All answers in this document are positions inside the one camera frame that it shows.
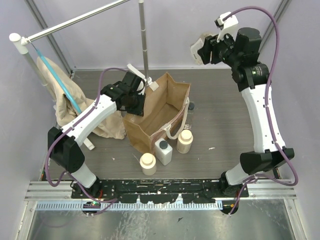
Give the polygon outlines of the clear bottle white cap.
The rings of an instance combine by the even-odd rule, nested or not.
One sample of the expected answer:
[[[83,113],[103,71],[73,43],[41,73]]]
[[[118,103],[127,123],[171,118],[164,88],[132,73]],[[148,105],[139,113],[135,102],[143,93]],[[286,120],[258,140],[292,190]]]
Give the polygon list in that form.
[[[203,65],[203,60],[201,59],[200,55],[198,54],[198,50],[200,50],[204,46],[205,38],[212,37],[212,32],[204,32],[200,35],[200,37],[190,46],[191,56],[193,57],[195,63],[197,65]]]

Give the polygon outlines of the brown canvas tote bag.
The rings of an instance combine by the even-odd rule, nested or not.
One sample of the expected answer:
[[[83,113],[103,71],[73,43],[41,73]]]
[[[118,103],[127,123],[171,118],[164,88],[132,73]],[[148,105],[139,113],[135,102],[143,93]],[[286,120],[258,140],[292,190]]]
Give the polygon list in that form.
[[[158,88],[145,90],[144,115],[126,114],[123,124],[130,144],[140,153],[155,153],[160,138],[176,139],[172,132],[188,113],[191,84],[176,82],[169,73],[155,81]]]

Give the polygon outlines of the clear bottle dark cap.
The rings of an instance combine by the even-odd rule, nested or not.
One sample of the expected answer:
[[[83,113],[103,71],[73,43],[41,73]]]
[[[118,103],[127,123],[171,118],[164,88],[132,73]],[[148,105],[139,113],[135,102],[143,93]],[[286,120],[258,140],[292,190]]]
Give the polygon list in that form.
[[[195,112],[195,103],[194,102],[190,102],[188,105],[188,110],[187,110],[187,116],[192,116]]]

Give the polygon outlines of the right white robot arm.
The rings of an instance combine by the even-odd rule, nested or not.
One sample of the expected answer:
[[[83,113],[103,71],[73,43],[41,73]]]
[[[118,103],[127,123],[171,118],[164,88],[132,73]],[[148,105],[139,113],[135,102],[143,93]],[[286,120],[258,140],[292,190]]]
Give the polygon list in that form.
[[[249,177],[276,169],[285,163],[285,158],[291,160],[295,156],[294,149],[286,147],[277,125],[272,89],[267,85],[270,71],[258,60],[261,41],[259,30],[243,27],[235,38],[229,33],[222,39],[210,34],[197,50],[203,64],[222,62],[231,68],[252,125],[253,151],[241,153],[239,163],[219,178],[219,191],[225,197],[235,194]]]

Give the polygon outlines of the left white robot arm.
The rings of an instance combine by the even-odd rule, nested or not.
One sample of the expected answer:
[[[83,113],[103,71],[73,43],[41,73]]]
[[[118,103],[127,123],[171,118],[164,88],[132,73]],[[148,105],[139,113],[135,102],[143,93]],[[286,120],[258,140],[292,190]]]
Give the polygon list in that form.
[[[82,186],[88,198],[100,193],[98,177],[87,167],[81,145],[88,135],[107,117],[117,111],[143,116],[146,81],[127,71],[121,81],[98,88],[93,103],[70,123],[61,128],[52,127],[47,134],[48,150],[45,175],[51,182],[49,161],[52,160]]]

